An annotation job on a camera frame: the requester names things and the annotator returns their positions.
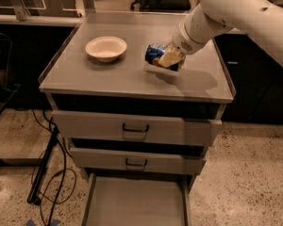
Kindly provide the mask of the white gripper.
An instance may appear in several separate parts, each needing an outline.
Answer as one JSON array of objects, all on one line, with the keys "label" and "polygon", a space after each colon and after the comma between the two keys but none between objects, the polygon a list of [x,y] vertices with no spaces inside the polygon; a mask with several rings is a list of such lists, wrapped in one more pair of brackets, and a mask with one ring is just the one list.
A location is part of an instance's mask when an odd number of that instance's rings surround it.
[{"label": "white gripper", "polygon": [[163,68],[180,65],[185,55],[193,55],[201,50],[209,41],[209,27],[206,19],[186,17],[183,19],[169,45],[159,59],[158,64]]}]

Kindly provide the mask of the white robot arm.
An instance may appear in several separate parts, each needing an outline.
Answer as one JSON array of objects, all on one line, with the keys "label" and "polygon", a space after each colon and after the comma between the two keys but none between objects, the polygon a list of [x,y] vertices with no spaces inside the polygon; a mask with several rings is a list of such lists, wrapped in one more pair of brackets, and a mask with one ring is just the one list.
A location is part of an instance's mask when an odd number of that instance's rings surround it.
[{"label": "white robot arm", "polygon": [[268,0],[199,0],[180,22],[158,65],[168,68],[236,28],[283,68],[283,8]]}]

